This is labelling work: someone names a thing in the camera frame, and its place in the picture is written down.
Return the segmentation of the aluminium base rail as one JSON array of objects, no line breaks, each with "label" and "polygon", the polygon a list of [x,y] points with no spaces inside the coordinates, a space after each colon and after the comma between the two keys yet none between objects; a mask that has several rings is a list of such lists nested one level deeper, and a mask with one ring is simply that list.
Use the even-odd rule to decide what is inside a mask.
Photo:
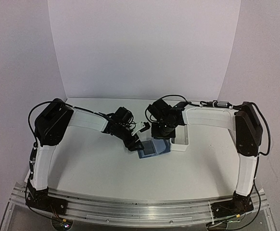
[{"label": "aluminium base rail", "polygon": [[219,220],[237,220],[236,215],[227,216],[221,207],[212,209],[214,203],[230,200],[229,197],[199,200],[139,201],[109,197],[81,195],[71,192],[49,190],[52,199],[62,199],[58,208],[35,209],[25,204],[24,186],[15,185],[9,199],[10,210],[21,208],[38,218],[64,218],[93,224],[121,227],[172,227],[200,223],[217,223]]}]

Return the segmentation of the blue leather card holder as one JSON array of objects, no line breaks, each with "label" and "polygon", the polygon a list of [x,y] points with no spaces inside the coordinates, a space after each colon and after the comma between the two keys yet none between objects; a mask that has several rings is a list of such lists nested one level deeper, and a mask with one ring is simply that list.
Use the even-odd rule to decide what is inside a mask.
[{"label": "blue leather card holder", "polygon": [[154,157],[171,151],[169,140],[150,139],[143,141],[142,145],[144,149],[138,150],[139,159]]}]

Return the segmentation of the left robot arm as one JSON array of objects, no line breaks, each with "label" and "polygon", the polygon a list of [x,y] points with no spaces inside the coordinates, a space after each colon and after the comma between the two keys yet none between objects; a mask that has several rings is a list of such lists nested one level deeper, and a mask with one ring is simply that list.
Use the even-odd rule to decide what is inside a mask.
[{"label": "left robot arm", "polygon": [[138,133],[148,130],[150,124],[134,122],[132,112],[124,107],[105,114],[67,104],[59,98],[37,106],[43,105],[44,110],[37,116],[34,124],[29,125],[35,141],[29,159],[25,203],[34,212],[40,210],[64,215],[68,202],[49,195],[48,178],[53,153],[67,128],[85,128],[115,136],[133,152],[144,149]]}]

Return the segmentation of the white plastic tray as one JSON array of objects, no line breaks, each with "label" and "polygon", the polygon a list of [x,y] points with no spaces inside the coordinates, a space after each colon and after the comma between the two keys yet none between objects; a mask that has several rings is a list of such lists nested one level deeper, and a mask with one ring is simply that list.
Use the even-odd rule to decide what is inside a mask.
[{"label": "white plastic tray", "polygon": [[170,139],[170,149],[176,152],[185,152],[189,146],[188,126],[178,126],[175,130],[176,136]]}]

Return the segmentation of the black VIP credit card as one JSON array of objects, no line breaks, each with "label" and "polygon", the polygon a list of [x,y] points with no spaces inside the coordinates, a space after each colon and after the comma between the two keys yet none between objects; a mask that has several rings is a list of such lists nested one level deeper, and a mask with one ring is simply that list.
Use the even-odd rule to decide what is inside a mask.
[{"label": "black VIP credit card", "polygon": [[142,150],[143,156],[155,154],[155,148],[151,140],[144,141],[142,144],[144,146],[144,150]]}]

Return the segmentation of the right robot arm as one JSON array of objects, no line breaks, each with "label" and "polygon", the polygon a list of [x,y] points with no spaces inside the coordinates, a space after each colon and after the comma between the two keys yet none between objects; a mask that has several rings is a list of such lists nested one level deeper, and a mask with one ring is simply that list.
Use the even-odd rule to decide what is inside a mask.
[{"label": "right robot arm", "polygon": [[[251,199],[260,155],[267,156],[271,150],[271,134],[268,123],[254,102],[232,105],[229,102],[187,100],[174,106],[160,98],[149,104],[145,115],[152,115],[151,136],[170,140],[176,136],[178,126],[203,125],[225,128],[235,134],[234,144],[239,156],[239,172],[232,199],[211,205],[215,218],[233,217],[253,211]],[[267,151],[260,151],[263,130],[267,130]]]}]

